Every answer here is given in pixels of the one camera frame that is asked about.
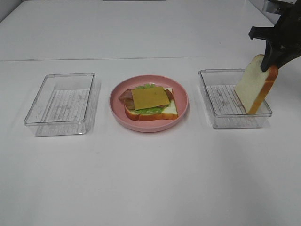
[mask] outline cheese slice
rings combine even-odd
[[[146,89],[132,89],[135,109],[151,108],[170,103],[162,86]]]

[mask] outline plastic container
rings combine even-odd
[[[256,114],[246,114],[234,91],[243,72],[244,69],[199,71],[201,92],[213,128],[261,128],[272,116],[272,111],[266,101],[263,101]]]
[[[24,120],[35,136],[87,133],[96,110],[94,73],[46,75]]]

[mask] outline clear plastic container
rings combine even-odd
[[[261,128],[272,116],[272,111],[266,101],[263,101],[256,114],[246,114],[234,91],[243,72],[244,69],[199,71],[201,92],[213,128]]]
[[[24,120],[37,137],[87,133],[96,110],[94,73],[46,75]]]

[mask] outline white table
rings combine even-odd
[[[298,64],[280,70],[264,128],[216,130],[197,74],[217,67],[209,57],[0,62],[0,225],[298,226]],[[23,120],[44,76],[83,72],[101,82],[93,131],[35,137]],[[109,108],[119,82],[148,73],[177,80],[190,99],[186,117],[160,133],[128,130]]]
[[[252,26],[272,23],[248,0],[25,1],[0,24],[0,60],[262,53]]]

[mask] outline bacon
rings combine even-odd
[[[125,99],[124,105],[128,108],[128,110],[135,110],[135,104],[134,101],[131,99]]]
[[[133,95],[132,91],[130,89],[127,89],[126,91],[123,92],[123,94],[118,97],[119,100],[125,100],[125,99],[131,99],[133,100]]]
[[[166,93],[169,100],[174,99],[174,96],[173,96],[172,92],[170,92],[168,89],[165,90],[165,93]]]

